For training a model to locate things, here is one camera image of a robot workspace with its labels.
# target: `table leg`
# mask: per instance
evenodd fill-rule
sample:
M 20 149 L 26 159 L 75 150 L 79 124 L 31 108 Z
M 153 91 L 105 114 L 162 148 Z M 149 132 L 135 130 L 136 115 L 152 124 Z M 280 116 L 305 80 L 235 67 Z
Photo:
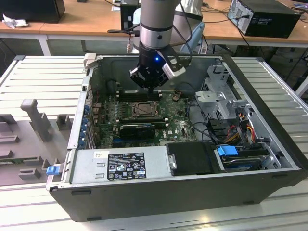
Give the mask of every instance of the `table leg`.
M 51 52 L 48 46 L 48 38 L 46 35 L 39 35 L 38 41 L 40 43 L 40 47 L 42 48 L 43 54 L 45 56 L 51 56 Z
M 267 63 L 269 63 L 269 62 L 271 61 L 272 57 L 276 54 L 278 48 L 279 48 L 279 47 L 272 47 L 272 48 L 271 48 L 271 51 L 269 52 L 269 54 L 266 55 L 266 57 L 264 57 L 264 58 L 265 58 L 265 61 L 266 61 Z
M 88 51 L 85 40 L 81 40 L 81 47 L 82 47 L 82 51 L 84 52 Z
M 305 91 L 308 89 L 308 77 L 306 77 L 306 79 L 304 80 L 304 82 L 297 88 L 297 90 L 295 91 L 295 93 L 301 97 Z

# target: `floor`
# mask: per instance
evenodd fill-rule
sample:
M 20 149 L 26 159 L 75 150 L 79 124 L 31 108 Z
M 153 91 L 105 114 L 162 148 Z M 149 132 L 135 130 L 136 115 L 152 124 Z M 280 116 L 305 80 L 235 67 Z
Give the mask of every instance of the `floor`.
M 50 40 L 49 45 L 53 55 L 84 55 L 81 42 L 78 40 Z M 86 41 L 88 52 L 97 54 L 126 54 L 126 42 L 114 41 Z M 235 46 L 230 46 L 231 50 L 235 51 Z M 270 51 L 270 47 L 263 47 L 257 51 L 257 56 L 262 57 Z M 225 54 L 227 51 L 220 47 L 215 48 L 215 54 Z M 279 48 L 276 54 L 270 61 L 270 66 L 281 77 L 285 77 L 291 70 L 298 58 L 303 54 L 305 48 Z M 7 38 L 0 41 L 0 75 L 4 73 L 16 55 L 43 55 L 39 42 L 34 39 L 16 39 Z M 296 66 L 288 84 L 292 87 L 299 76 L 307 69 L 306 62 L 300 61 Z

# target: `motherboard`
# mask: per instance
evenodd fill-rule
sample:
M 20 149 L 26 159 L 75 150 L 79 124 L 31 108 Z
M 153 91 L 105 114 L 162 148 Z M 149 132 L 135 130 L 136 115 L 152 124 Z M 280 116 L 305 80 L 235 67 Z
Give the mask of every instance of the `motherboard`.
M 197 141 L 187 118 L 187 98 L 179 92 L 147 96 L 101 96 L 93 107 L 100 148 L 163 146 Z

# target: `white cloth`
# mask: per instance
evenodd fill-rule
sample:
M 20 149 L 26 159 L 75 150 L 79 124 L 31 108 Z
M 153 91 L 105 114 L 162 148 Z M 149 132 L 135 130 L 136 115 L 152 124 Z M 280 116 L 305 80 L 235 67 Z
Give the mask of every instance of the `white cloth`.
M 27 24 L 26 20 L 24 19 L 11 19 L 7 16 L 5 16 L 3 14 L 3 19 L 2 22 L 7 26 L 7 27 L 10 27 L 10 28 L 13 28 L 15 29 L 15 27 L 23 27 L 23 26 L 28 26 L 29 24 Z

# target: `black computer tower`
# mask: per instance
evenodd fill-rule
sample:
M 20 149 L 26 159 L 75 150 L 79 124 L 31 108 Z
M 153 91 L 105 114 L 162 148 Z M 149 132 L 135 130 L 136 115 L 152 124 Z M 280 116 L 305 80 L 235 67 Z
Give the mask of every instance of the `black computer tower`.
M 275 0 L 233 0 L 228 13 L 244 35 L 273 38 L 288 38 L 300 16 Z
M 64 14 L 63 0 L 0 0 L 2 14 L 28 22 L 58 23 Z

